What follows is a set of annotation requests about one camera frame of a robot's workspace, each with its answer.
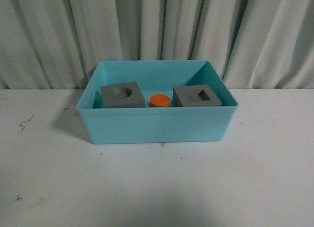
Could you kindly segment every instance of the white table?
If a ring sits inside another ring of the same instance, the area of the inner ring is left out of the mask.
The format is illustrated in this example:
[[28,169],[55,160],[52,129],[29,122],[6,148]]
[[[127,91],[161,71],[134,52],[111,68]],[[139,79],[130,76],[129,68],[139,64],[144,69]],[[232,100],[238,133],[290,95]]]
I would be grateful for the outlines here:
[[232,93],[220,142],[93,145],[82,91],[1,90],[0,226],[314,226],[314,90]]

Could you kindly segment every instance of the orange plastic piece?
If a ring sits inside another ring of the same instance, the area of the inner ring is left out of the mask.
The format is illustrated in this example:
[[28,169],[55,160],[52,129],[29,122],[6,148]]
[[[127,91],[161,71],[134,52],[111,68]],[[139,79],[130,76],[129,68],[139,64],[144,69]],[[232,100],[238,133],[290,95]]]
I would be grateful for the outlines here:
[[153,95],[150,99],[150,107],[170,107],[170,98],[166,95]]

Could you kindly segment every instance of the curtain fold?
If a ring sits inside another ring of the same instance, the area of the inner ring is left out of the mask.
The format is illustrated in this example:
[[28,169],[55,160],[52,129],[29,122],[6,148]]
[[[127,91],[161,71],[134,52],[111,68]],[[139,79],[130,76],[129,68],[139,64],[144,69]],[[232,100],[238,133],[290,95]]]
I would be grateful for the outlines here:
[[84,88],[102,60],[209,60],[230,88],[314,88],[314,0],[0,0],[0,88]]

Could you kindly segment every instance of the light blue plastic bin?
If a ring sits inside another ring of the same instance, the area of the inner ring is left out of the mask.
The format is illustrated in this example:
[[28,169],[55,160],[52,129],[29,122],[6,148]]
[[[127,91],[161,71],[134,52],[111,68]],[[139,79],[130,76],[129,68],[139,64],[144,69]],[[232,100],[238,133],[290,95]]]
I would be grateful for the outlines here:
[[[137,81],[146,108],[102,108],[101,86]],[[174,87],[208,84],[218,107],[150,108],[154,94],[172,99]],[[103,61],[77,104],[94,144],[221,140],[238,103],[208,61]]]

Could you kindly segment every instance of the gray block with square hole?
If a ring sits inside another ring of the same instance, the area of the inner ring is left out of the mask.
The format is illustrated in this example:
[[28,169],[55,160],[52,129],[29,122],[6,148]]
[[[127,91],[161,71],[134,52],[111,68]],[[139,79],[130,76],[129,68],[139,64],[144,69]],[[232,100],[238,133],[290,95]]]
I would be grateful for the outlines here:
[[172,107],[221,106],[222,102],[208,85],[173,88]]
[[136,81],[101,87],[104,108],[145,108],[144,96]]

